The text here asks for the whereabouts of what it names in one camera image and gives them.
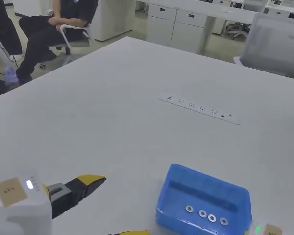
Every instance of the label sticker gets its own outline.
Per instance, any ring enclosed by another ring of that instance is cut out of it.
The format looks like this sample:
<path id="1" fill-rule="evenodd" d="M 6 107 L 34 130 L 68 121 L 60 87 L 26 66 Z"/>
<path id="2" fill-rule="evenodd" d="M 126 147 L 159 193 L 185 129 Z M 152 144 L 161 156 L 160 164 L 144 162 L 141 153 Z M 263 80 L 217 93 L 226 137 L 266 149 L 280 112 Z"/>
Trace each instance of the label sticker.
<path id="1" fill-rule="evenodd" d="M 267 224 L 265 227 L 264 235 L 282 235 L 282 229 L 279 227 Z"/>
<path id="2" fill-rule="evenodd" d="M 27 198 L 27 194 L 18 178 L 0 182 L 0 199 L 4 207 L 11 206 Z"/>

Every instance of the table surface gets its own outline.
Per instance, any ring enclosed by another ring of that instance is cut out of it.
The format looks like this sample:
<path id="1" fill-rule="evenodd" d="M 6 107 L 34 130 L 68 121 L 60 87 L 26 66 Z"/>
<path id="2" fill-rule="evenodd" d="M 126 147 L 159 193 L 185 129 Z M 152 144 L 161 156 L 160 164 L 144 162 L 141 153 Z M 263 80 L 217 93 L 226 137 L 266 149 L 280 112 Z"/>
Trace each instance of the table surface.
<path id="1" fill-rule="evenodd" d="M 140 0 L 145 3 L 178 8 L 181 10 L 205 14 L 211 17 L 222 18 L 231 21 L 238 21 L 251 24 L 257 12 L 242 10 L 234 7 L 211 4 L 197 0 Z"/>
<path id="2" fill-rule="evenodd" d="M 248 189 L 254 218 L 294 235 L 294 80 L 124 38 L 0 96 L 0 176 L 26 167 L 48 185 L 107 177 L 54 220 L 55 235 L 170 234 L 154 216 L 172 163 Z"/>

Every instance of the blue plastic tray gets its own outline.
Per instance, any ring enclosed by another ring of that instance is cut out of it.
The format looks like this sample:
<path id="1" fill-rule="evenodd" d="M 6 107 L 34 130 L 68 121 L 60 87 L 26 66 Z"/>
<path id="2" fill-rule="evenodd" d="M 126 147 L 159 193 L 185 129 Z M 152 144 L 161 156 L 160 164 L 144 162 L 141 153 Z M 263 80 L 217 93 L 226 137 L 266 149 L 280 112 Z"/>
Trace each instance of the blue plastic tray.
<path id="1" fill-rule="evenodd" d="M 193 212 L 185 207 L 191 205 Z M 199 216 L 205 210 L 207 217 Z M 213 214 L 216 222 L 210 222 Z M 228 225 L 220 219 L 228 220 Z M 243 235 L 251 223 L 249 192 L 242 187 L 172 164 L 156 212 L 158 224 L 182 235 Z"/>

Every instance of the hand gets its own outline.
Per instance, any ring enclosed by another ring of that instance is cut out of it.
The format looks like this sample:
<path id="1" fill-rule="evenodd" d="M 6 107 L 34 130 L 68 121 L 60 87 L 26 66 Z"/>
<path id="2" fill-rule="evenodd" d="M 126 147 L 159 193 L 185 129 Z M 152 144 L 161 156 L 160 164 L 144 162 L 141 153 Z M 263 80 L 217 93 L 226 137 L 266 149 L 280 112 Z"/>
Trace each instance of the hand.
<path id="1" fill-rule="evenodd" d="M 48 23 L 53 25 L 53 26 L 57 26 L 59 24 L 59 18 L 58 17 L 51 17 L 48 20 Z"/>
<path id="2" fill-rule="evenodd" d="M 58 32 L 60 32 L 60 27 L 61 27 L 61 24 L 58 24 L 58 25 L 56 26 L 56 29 L 58 30 Z"/>

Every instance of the power socket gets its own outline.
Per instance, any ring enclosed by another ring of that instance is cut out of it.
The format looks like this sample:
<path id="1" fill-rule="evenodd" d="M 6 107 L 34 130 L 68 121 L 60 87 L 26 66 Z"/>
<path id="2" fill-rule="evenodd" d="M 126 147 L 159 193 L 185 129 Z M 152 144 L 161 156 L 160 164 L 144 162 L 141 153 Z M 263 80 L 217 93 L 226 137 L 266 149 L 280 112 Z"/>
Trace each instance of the power socket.
<path id="1" fill-rule="evenodd" d="M 206 114 L 208 116 L 218 118 L 223 121 L 231 122 L 235 125 L 240 124 L 239 119 L 233 113 L 228 113 L 228 112 L 223 112 L 221 110 L 212 109 L 209 106 L 198 104 L 198 103 L 195 103 L 190 100 L 180 98 L 174 95 L 166 95 L 166 94 L 161 95 L 159 99 L 162 101 L 186 108 L 186 109 L 193 110 L 201 114 Z"/>

